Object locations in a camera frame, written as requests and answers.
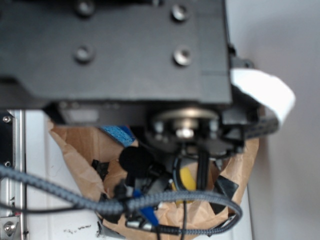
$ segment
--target black wire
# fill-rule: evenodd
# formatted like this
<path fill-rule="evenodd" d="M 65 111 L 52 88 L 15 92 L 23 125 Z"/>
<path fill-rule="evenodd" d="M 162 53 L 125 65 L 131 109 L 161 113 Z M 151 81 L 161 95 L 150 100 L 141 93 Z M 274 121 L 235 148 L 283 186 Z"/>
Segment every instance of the black wire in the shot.
<path fill-rule="evenodd" d="M 156 233 L 156 240 L 161 240 L 160 231 L 158 227 L 155 228 L 155 233 Z"/>
<path fill-rule="evenodd" d="M 173 161 L 172 179 L 177 191 L 186 190 L 180 176 L 181 158 L 176 157 Z"/>
<path fill-rule="evenodd" d="M 61 208 L 53 208 L 53 209 L 27 209 L 27 208 L 18 208 L 16 206 L 9 206 L 3 202 L 0 202 L 0 208 L 9 209 L 13 213 L 23 213 L 23 214 L 55 214 L 76 210 L 83 210 L 83 208 L 78 207 L 61 207 Z"/>
<path fill-rule="evenodd" d="M 185 239 L 185 231 L 187 228 L 187 201 L 183 201 L 183 225 L 182 225 L 182 231 L 181 231 L 181 238 L 180 240 Z"/>

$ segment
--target black foam windscreen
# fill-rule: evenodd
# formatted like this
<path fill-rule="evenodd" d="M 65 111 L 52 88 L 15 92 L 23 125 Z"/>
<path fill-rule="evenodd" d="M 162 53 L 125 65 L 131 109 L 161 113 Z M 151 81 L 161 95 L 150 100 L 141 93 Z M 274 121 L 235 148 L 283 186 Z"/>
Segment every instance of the black foam windscreen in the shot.
<path fill-rule="evenodd" d="M 153 162 L 154 156 L 142 147 L 129 146 L 119 157 L 120 166 L 136 178 L 145 178 Z"/>

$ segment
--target black metal plate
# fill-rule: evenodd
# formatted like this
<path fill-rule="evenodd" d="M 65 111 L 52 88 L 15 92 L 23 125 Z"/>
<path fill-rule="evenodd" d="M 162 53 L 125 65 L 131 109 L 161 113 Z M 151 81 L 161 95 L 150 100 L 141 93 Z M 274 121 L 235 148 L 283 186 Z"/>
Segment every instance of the black metal plate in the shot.
<path fill-rule="evenodd" d="M 5 123 L 4 117 L 10 116 L 11 122 Z M 14 149 L 13 149 L 13 117 L 7 111 L 0 112 L 0 164 L 7 167 L 13 166 Z"/>
<path fill-rule="evenodd" d="M 74 2 L 0 0 L 0 79 L 11 76 L 51 101 L 232 102 L 223 0 L 159 7 L 97 0 L 88 18 L 75 13 Z M 172 20 L 175 4 L 186 6 L 187 21 Z M 74 57 L 83 45 L 94 51 L 87 64 Z M 191 65 L 174 63 L 179 46 L 190 49 Z"/>

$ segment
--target crumpled paper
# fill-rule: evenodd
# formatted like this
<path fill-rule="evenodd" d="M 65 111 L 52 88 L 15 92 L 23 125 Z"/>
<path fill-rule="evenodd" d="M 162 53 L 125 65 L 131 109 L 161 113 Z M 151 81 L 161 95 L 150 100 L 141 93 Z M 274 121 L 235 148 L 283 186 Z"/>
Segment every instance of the crumpled paper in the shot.
<path fill-rule="evenodd" d="M 118 160 L 123 146 L 95 127 L 57 127 L 52 122 L 49 122 L 48 128 L 51 136 L 61 148 L 65 163 L 82 195 L 94 201 L 100 199 L 101 193 L 106 193 L 109 198 L 112 198 L 115 185 L 127 176 L 127 172 L 120 167 Z M 138 142 L 135 141 L 132 145 L 137 147 Z M 244 153 L 231 157 L 230 160 L 226 161 L 223 171 L 220 173 L 223 177 L 239 185 L 232 198 L 237 204 L 241 203 L 258 148 L 258 139 L 247 141 Z M 109 163 L 109 173 L 104 181 L 91 167 L 93 160 Z M 216 167 L 212 166 L 210 168 L 209 176 L 211 178 L 209 182 L 213 185 L 219 176 Z M 203 201 L 188 203 L 187 209 L 188 229 L 209 229 L 218 226 L 228 219 L 228 214 L 230 213 L 229 209 L 225 208 L 215 215 L 210 204 Z M 174 202 L 162 203 L 155 214 L 160 224 L 182 227 L 183 204 L 177 206 Z M 128 240 L 157 239 L 154 233 L 127 228 L 125 221 L 124 216 L 120 218 L 118 224 L 110 223 L 104 219 L 103 225 L 125 236 Z M 185 239 L 191 240 L 195 237 L 186 235 Z M 161 239 L 179 240 L 180 237 L 161 234 Z"/>

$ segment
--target gray wall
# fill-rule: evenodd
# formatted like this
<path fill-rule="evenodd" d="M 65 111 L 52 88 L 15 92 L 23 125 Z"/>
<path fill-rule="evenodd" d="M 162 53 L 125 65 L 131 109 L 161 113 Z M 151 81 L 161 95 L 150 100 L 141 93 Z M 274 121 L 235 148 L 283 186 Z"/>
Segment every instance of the gray wall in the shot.
<path fill-rule="evenodd" d="M 226 1 L 238 54 L 297 98 L 280 132 L 261 141 L 248 187 L 253 237 L 319 239 L 320 0 Z"/>

